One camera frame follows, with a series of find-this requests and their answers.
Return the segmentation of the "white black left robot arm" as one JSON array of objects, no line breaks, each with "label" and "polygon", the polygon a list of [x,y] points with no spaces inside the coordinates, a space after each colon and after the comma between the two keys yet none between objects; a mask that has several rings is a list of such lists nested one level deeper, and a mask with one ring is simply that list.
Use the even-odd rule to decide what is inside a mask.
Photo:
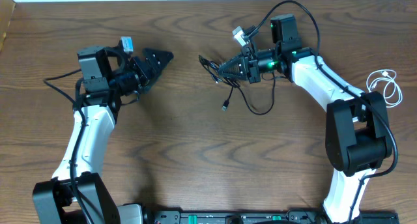
[{"label": "white black left robot arm", "polygon": [[144,59],[120,41],[77,52],[79,71],[71,98],[74,127],[65,155],[50,180],[35,184],[33,203],[41,223],[144,223],[139,204],[118,206],[101,179],[108,141],[124,105],[122,96],[149,92],[173,60],[170,51],[143,49]]}]

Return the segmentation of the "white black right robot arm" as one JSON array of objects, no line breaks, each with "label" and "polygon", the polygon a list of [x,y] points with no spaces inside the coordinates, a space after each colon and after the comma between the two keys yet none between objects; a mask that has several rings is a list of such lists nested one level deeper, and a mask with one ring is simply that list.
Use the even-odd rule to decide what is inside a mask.
[{"label": "white black right robot arm", "polygon": [[274,48],[258,50],[252,40],[258,28],[237,27],[233,37],[241,52],[217,67],[217,74],[226,81],[257,83],[262,74],[279,72],[324,109],[325,150],[333,174],[318,223],[397,223],[395,213],[359,209],[369,180],[390,173],[391,168],[379,168],[386,158],[397,157],[382,94],[353,87],[317,50],[304,47],[292,14],[273,17],[270,28]]}]

